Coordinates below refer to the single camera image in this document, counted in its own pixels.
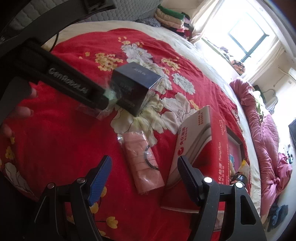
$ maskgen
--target yellow flower print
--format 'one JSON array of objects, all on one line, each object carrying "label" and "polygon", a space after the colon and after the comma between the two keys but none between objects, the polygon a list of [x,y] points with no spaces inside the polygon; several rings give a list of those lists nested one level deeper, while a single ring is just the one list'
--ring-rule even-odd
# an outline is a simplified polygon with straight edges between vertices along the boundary
[{"label": "yellow flower print", "polygon": [[6,157],[7,159],[10,159],[10,160],[14,160],[14,158],[15,158],[15,154],[12,152],[10,146],[8,146],[7,149],[6,149],[5,157]]},{"label": "yellow flower print", "polygon": [[102,71],[111,72],[111,70],[117,67],[117,64],[115,64],[115,62],[123,63],[123,59],[113,58],[115,57],[115,54],[105,55],[104,53],[97,53],[95,55],[96,55],[95,62],[100,64],[98,68]]},{"label": "yellow flower print", "polygon": [[98,210],[99,210],[99,205],[98,205],[98,203],[95,202],[95,203],[94,203],[89,209],[91,210],[91,213],[97,213]]},{"label": "yellow flower print", "polygon": [[11,138],[10,138],[10,142],[11,142],[11,144],[13,145],[13,144],[15,143],[15,138],[14,138],[14,137],[11,137]]},{"label": "yellow flower print", "polygon": [[173,71],[178,71],[180,69],[180,67],[178,66],[177,63],[173,62],[172,59],[168,59],[168,58],[162,58],[161,59],[162,63],[166,63],[168,66],[171,67],[171,69]]},{"label": "yellow flower print", "polygon": [[70,223],[75,224],[75,223],[74,223],[73,215],[71,215],[71,216],[67,216],[67,220],[68,220]]},{"label": "yellow flower print", "polygon": [[104,188],[103,188],[103,191],[102,191],[102,193],[101,193],[101,197],[105,197],[106,194],[107,194],[107,188],[104,187]]},{"label": "yellow flower print", "polygon": [[135,42],[136,45],[138,45],[140,48],[143,47],[144,43],[143,42]]},{"label": "yellow flower print", "polygon": [[108,239],[110,238],[110,237],[106,236],[106,233],[104,231],[99,230],[99,232],[100,232],[101,236],[108,238]]},{"label": "yellow flower print", "polygon": [[192,104],[192,106],[193,106],[193,108],[194,108],[195,110],[199,110],[199,109],[200,109],[200,108],[198,107],[198,105],[196,105],[196,104],[194,103],[193,100],[190,100],[189,102]]},{"label": "yellow flower print", "polygon": [[170,71],[167,68],[162,67],[162,69],[165,71],[166,74],[170,74]]},{"label": "yellow flower print", "polygon": [[123,43],[124,45],[129,45],[129,44],[131,44],[131,42],[128,41],[128,40],[126,40],[126,41],[122,41],[122,43]]},{"label": "yellow flower print", "polygon": [[106,218],[106,223],[112,229],[117,229],[118,221],[115,219],[115,217],[108,217],[108,218]]}]

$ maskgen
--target finger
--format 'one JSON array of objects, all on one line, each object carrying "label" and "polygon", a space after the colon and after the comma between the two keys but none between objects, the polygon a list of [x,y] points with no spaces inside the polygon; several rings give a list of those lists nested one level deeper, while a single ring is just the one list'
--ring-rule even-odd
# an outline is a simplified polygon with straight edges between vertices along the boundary
[{"label": "finger", "polygon": [[0,133],[1,135],[5,136],[5,137],[12,137],[12,130],[10,129],[10,127],[7,124],[2,124],[0,126]]},{"label": "finger", "polygon": [[32,93],[30,94],[29,98],[36,98],[38,97],[38,92],[36,89],[32,88]]},{"label": "finger", "polygon": [[27,118],[34,114],[34,111],[28,107],[16,106],[8,115],[8,118]]}]

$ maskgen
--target metal screw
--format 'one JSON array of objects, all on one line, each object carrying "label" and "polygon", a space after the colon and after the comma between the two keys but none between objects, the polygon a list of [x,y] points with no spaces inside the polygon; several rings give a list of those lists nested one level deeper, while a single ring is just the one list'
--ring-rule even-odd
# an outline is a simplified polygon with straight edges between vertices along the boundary
[{"label": "metal screw", "polygon": [[237,188],[242,188],[244,186],[241,182],[236,182],[235,185]]},{"label": "metal screw", "polygon": [[49,183],[49,184],[47,184],[47,188],[48,189],[52,189],[54,187],[54,183]]},{"label": "metal screw", "polygon": [[80,177],[77,179],[78,183],[84,183],[85,182],[85,178],[84,177]]},{"label": "metal screw", "polygon": [[204,178],[204,181],[205,181],[206,183],[211,183],[211,182],[213,181],[213,179],[210,178],[210,177],[205,177],[205,178]]}]

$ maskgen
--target stack of clothes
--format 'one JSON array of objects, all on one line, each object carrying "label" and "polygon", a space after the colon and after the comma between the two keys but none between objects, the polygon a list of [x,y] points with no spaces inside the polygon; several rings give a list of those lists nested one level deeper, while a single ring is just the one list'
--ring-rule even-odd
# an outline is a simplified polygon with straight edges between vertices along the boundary
[{"label": "stack of clothes", "polygon": [[185,13],[175,12],[159,5],[154,17],[163,27],[175,32],[185,39],[188,39],[192,33],[193,28],[189,26],[190,17]]}]

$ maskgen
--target mattress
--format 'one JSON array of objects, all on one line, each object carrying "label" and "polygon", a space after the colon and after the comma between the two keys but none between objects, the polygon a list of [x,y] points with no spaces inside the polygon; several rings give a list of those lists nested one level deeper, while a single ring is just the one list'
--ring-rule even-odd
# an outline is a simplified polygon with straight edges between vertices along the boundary
[{"label": "mattress", "polygon": [[[94,31],[109,31],[117,28],[130,28],[142,31],[149,36],[162,40],[168,43],[178,54],[189,59],[197,68],[199,68],[210,80],[218,84],[222,91],[237,105],[238,115],[240,120],[240,127],[242,129],[243,136],[247,145],[248,157],[251,167],[251,191],[250,196],[255,205],[255,208],[260,214],[261,206],[261,179],[260,170],[258,165],[258,159],[255,153],[254,145],[251,138],[249,125],[244,114],[244,111],[234,94],[229,84],[216,72],[216,70],[207,62],[203,53],[199,51],[193,44],[184,40],[182,37],[173,33],[172,31],[160,27],[155,28],[142,23],[136,23],[131,21],[104,21],[104,22],[89,22],[89,23],[77,23],[73,24],[59,34],[57,44],[68,40],[79,34],[94,32]],[[53,45],[55,37],[51,38],[44,44],[45,49],[50,49]]]}]

